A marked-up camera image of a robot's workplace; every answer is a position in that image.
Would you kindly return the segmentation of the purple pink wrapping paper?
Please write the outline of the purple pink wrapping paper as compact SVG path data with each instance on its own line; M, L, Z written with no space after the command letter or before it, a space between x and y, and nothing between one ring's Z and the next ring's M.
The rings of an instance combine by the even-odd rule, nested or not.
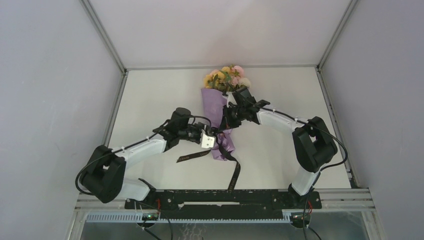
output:
M224 106L226 106L228 103L228 97L224 96L223 93L219 90L212 88L202 88L201 99L204 116L211 121L212 127L219 128L224 116ZM212 157L215 160L227 160L220 152L218 143L221 144L230 154L235 151L236 148L231 138L231 133L231 129L224 130L223 134L220 134L217 137L216 144L211 150Z

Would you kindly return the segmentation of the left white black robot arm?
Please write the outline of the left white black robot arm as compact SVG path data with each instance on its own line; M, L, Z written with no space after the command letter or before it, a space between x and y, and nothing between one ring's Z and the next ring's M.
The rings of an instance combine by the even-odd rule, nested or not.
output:
M104 204L115 199L131 199L149 209L157 200L153 187L145 180L130 179L126 171L151 156L165 153L180 141L210 149L216 140L214 131L209 118L193 115L190 110L178 107L170 119L142 140L117 148L104 144L97 146L76 175L75 187L81 194L94 196Z

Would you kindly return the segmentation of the black ribbon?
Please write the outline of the black ribbon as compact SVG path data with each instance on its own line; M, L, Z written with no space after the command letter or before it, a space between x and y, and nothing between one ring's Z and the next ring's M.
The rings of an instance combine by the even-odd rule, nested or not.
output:
M199 159L207 155L211 155L209 162L204 161L207 167L212 167L215 178L222 176L229 180L227 192L232 193L235 189L238 177L241 172L241 165L238 160L232 156L234 146L230 139L229 130L219 130L216 127L202 125L200 123L189 124L184 132L181 132L180 140L187 140L193 143L202 143L202 139L211 138L213 143L207 142L205 150L180 156L176 162Z

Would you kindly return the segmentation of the yellow fake flower stem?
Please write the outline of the yellow fake flower stem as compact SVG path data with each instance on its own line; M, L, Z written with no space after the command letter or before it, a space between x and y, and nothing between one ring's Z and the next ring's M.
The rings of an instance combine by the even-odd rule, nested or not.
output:
M230 67L224 66L219 70L220 72L214 77L210 76L210 73L203 77L203 87L205 89L218 90L223 93L231 91Z

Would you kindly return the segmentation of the white fake flower stem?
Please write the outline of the white fake flower stem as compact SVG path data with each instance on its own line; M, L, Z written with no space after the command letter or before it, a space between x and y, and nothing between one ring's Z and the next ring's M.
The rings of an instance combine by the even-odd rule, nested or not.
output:
M248 78L246 78L246 77L241 78L238 81L238 84L240 86L244 86L244 87L247 87L247 88L250 88L251 87L251 81Z

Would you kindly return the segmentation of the pink bud fake flower stem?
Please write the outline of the pink bud fake flower stem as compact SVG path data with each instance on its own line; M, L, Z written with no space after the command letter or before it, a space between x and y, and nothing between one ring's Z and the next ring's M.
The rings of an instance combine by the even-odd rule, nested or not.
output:
M230 83L233 86L237 86L239 84L240 80L245 77L245 71L239 65L231 65L229 75L230 75L230 78L231 78Z

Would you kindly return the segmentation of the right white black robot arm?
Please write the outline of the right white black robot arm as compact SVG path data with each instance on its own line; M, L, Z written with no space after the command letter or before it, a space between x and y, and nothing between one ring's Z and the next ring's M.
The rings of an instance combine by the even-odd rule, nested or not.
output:
M289 203L302 208L309 201L309 193L323 170L343 165L348 151L343 143L332 135L324 120L318 116L299 118L274 109L266 100L256 101L247 87L231 92L233 101L222 107L221 130L232 130L243 121L271 127L284 132L291 131L295 156L300 167L288 187ZM342 161L332 164L331 160L339 149L344 152Z

